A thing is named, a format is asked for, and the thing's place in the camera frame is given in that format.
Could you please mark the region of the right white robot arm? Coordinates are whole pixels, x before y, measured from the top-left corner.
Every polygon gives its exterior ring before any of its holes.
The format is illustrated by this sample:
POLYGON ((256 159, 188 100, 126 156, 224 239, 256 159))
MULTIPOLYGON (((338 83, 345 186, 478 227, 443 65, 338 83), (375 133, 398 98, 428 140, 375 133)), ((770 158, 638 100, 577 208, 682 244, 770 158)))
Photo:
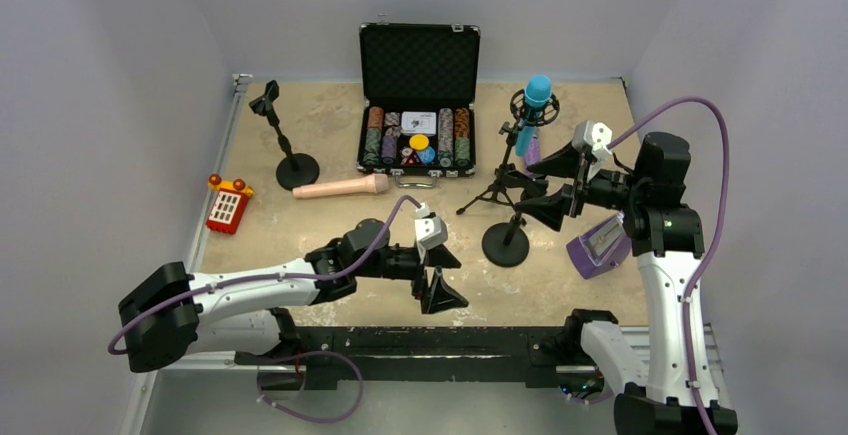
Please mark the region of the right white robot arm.
POLYGON ((592 359, 614 394, 617 433, 735 434, 738 415, 720 400, 706 349, 698 277, 709 253, 702 222, 682 201, 689 144, 652 132, 634 167, 617 171, 600 168, 605 149, 572 141, 531 165, 534 174, 566 182, 517 208, 555 231, 585 205, 622 213, 646 295, 649 359, 635 353, 607 315, 572 314, 570 342, 592 359))

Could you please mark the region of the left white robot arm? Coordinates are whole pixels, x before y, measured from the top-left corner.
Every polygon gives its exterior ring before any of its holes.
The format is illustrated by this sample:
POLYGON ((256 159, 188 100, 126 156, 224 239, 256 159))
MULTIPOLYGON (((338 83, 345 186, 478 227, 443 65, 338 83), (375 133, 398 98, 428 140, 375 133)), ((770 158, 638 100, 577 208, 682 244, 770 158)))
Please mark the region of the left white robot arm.
POLYGON ((444 279, 460 261, 446 246, 437 215, 414 222, 415 244, 390 241, 377 219, 364 219, 343 236, 301 258, 231 273, 189 273, 170 262, 119 303, 124 354, 134 373, 165 368, 186 355, 232 351, 259 360, 296 352, 292 307, 335 302, 361 278, 402 280, 423 314, 465 308, 467 299, 444 279))

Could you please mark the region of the black round-base mic stand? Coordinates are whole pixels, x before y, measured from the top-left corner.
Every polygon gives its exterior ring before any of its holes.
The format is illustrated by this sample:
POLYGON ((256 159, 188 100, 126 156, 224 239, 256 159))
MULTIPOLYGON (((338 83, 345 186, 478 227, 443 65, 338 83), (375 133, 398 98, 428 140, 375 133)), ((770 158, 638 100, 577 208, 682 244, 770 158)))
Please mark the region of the black round-base mic stand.
POLYGON ((485 257, 494 265, 510 268, 520 265, 529 254, 529 239, 523 230, 526 225, 522 213, 515 208, 507 190, 520 188, 519 200, 525 201, 546 194, 548 181, 543 175, 530 174, 512 168, 499 174, 489 186, 491 194, 488 201, 507 205, 513 209, 513 215, 507 222, 490 226, 482 238, 482 250, 485 257))

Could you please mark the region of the pink microphone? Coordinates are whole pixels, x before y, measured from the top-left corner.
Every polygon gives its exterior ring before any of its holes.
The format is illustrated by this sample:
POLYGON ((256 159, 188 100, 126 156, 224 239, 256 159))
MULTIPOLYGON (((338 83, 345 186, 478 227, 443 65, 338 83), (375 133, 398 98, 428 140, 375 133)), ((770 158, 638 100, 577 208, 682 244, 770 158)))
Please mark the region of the pink microphone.
POLYGON ((389 189, 388 176, 371 174, 357 179, 315 183, 296 187, 292 194, 296 199, 317 199, 341 195, 379 194, 389 189))

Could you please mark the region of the blue microphone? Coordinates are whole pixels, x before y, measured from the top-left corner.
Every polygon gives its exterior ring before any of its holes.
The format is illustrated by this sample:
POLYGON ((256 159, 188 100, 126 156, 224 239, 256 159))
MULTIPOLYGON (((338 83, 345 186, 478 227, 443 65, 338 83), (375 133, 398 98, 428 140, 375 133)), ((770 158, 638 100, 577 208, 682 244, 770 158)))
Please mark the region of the blue microphone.
POLYGON ((517 156, 524 157, 529 150, 537 129, 535 122, 544 113, 551 95, 552 82, 547 75, 537 74, 530 78, 523 90, 521 118, 524 125, 516 140, 517 156))

